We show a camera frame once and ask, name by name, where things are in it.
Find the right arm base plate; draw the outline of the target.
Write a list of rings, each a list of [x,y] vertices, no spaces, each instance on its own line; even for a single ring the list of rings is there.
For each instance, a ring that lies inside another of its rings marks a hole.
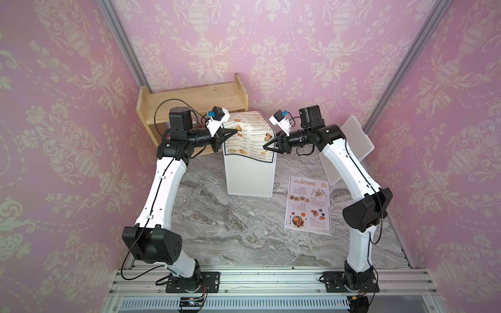
[[[373,271],[362,273],[327,271],[319,281],[324,284],[327,293],[378,293],[378,280]]]

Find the blue-bordered dim sum menu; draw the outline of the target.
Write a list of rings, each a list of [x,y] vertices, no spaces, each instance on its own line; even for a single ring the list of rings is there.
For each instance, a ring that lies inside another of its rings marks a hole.
[[[273,162],[274,152],[265,150],[263,146],[275,138],[275,131],[260,112],[231,113],[223,127],[237,130],[224,142],[225,156],[237,155],[264,163]]]

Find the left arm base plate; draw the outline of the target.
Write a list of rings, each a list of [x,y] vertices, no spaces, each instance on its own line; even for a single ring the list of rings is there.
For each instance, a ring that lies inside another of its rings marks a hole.
[[[166,284],[166,293],[218,293],[220,272],[195,273],[190,279],[171,277]]]

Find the white acrylic menu rack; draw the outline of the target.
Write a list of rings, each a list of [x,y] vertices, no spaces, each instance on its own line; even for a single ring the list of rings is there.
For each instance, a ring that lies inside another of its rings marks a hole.
[[[271,198],[273,195],[277,157],[271,162],[243,155],[224,154],[226,187],[229,195]]]

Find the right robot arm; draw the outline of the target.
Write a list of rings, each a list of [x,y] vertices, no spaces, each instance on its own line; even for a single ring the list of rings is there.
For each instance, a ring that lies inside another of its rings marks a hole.
[[[343,285],[350,292],[377,293],[378,275],[372,261],[372,249],[379,240],[387,207],[393,198],[389,188],[383,189],[357,160],[347,137],[335,124],[326,125],[319,106],[300,110],[301,128],[292,130],[288,113],[278,110],[270,122],[280,127],[276,137],[264,144],[266,151],[289,154],[295,147],[313,146],[339,172],[353,200],[343,209],[343,219],[350,228],[347,260],[344,263]]]

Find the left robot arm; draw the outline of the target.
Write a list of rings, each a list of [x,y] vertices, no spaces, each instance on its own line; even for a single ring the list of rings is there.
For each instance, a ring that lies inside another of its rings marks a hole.
[[[157,148],[154,179],[144,208],[134,226],[123,229],[122,239],[134,259],[164,267],[183,291],[206,291],[199,262],[182,249],[182,238],[171,230],[172,211],[182,177],[197,147],[217,152],[237,132],[226,129],[227,109],[214,107],[201,129],[194,127],[192,111],[175,107],[169,112],[170,127]]]

